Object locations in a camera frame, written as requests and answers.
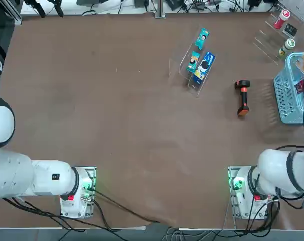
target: black stripe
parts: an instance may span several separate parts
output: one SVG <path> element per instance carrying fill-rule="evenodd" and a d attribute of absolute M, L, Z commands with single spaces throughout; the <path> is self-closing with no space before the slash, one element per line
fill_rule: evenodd
<path fill-rule="evenodd" d="M 293 173 L 293 158 L 296 153 L 297 153 L 297 151 L 290 152 L 287 157 L 287 173 L 288 173 L 288 177 L 289 177 L 291 183 L 293 184 L 293 186 L 297 189 L 298 192 L 303 193 L 304 189 L 302 187 L 300 187 L 300 185 L 298 184 L 296 178 L 294 177 L 294 173 Z"/>

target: white cylinder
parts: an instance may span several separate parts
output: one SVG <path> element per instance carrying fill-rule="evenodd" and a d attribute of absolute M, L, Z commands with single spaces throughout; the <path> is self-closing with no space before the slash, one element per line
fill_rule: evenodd
<path fill-rule="evenodd" d="M 33 165 L 28 156 L 0 149 L 0 198 L 20 196 L 32 178 Z"/>
<path fill-rule="evenodd" d="M 259 156 L 259 185 L 265 194 L 275 194 L 278 187 L 288 193 L 297 193 L 287 171 L 290 151 L 267 149 Z M 293 158 L 293 173 L 299 186 L 304 189 L 304 152 L 297 152 Z"/>
<path fill-rule="evenodd" d="M 73 190 L 75 173 L 71 166 L 62 161 L 33 160 L 33 180 L 31 186 L 23 194 L 34 195 L 65 195 Z"/>

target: floor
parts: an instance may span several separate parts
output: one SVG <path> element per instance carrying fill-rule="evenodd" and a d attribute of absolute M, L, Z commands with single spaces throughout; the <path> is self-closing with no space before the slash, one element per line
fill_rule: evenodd
<path fill-rule="evenodd" d="M 13 33 L 13 22 L 0 10 L 0 45 L 7 51 L 11 35 Z M 118 232 L 120 236 L 127 240 L 161 240 L 165 241 L 164 235 L 167 232 L 168 227 L 162 224 L 151 224 L 147 226 L 145 231 L 142 230 L 123 230 Z M 0 229 L 0 241 L 17 240 L 17 241 L 58 241 L 64 234 L 65 230 L 57 229 Z M 185 232 L 186 234 L 198 234 L 201 232 Z M 221 235 L 233 235 L 230 231 L 222 232 Z M 64 238 L 65 241 L 94 241 L 98 240 L 118 240 L 117 237 L 107 233 L 104 230 L 91 229 L 84 233 L 70 232 Z M 212 240 L 213 234 L 204 238 L 203 240 Z M 200 237 L 185 237 L 185 240 L 197 241 L 201 240 Z M 242 238 L 220 238 L 216 240 L 259 240 L 259 238 L 248 235 Z M 266 238 L 266 241 L 291 241 L 291 240 L 304 240 L 304 231 L 272 231 Z"/>

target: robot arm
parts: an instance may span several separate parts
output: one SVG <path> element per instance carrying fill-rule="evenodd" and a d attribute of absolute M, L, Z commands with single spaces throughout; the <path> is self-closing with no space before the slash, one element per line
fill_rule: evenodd
<path fill-rule="evenodd" d="M 289 197 L 304 194 L 304 152 L 267 149 L 259 156 L 259 192 Z"/>
<path fill-rule="evenodd" d="M 0 198 L 59 195 L 62 215 L 92 216 L 96 169 L 71 167 L 56 160 L 31 160 L 28 156 L 0 149 Z"/>
<path fill-rule="evenodd" d="M 267 149 L 260 154 L 257 166 L 240 167 L 231 186 L 240 217 L 254 218 L 273 196 L 296 198 L 304 194 L 304 152 Z M 264 219 L 267 206 L 260 210 L 257 219 Z"/>

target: orange and black drill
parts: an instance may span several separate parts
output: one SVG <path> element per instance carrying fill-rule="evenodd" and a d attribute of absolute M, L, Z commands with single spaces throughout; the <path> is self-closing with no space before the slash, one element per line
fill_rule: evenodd
<path fill-rule="evenodd" d="M 238 116 L 245 116 L 249 112 L 249 107 L 247 105 L 247 88 L 250 87 L 249 80 L 238 80 L 234 83 L 235 89 L 240 89 L 240 100 L 241 107 L 238 109 Z"/>

